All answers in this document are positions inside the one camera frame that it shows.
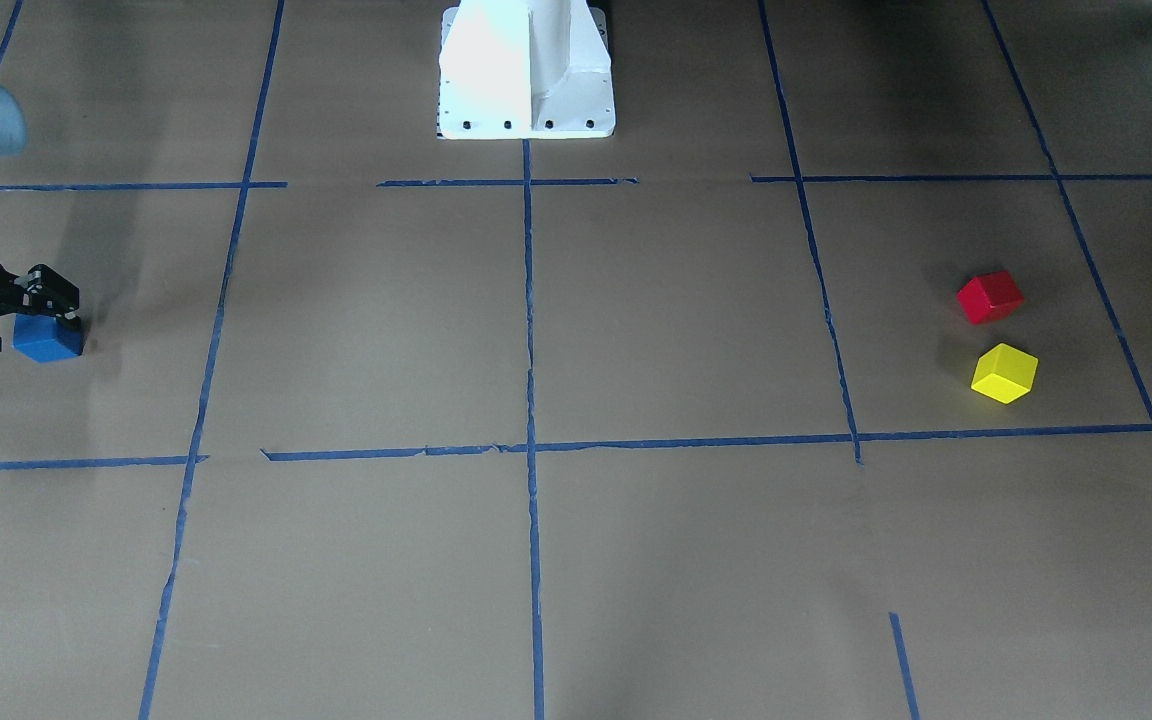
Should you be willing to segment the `red wooden block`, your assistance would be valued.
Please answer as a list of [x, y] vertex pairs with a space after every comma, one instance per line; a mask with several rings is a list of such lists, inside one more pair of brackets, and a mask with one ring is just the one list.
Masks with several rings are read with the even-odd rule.
[[1011, 273], [1000, 270], [973, 275], [955, 293], [955, 300], [969, 323], [982, 325], [1015, 313], [1024, 304], [1025, 296]]

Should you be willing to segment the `blue wooden block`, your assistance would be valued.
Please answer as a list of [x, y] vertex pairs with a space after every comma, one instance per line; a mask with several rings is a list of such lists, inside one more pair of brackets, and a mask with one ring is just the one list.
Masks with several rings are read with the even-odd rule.
[[12, 347], [36, 363], [79, 357], [84, 334], [78, 316], [15, 314]]

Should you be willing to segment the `yellow wooden block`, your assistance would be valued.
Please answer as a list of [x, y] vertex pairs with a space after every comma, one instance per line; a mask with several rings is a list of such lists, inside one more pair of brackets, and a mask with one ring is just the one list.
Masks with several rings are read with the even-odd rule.
[[970, 388], [1000, 404], [1011, 404], [1032, 392], [1038, 365], [1037, 356], [998, 343], [977, 361]]

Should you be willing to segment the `white pedestal column base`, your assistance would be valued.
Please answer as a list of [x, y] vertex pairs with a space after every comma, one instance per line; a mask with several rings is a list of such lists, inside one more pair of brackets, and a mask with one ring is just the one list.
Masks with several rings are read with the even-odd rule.
[[608, 1], [460, 1], [442, 14], [445, 141], [607, 138], [617, 124]]

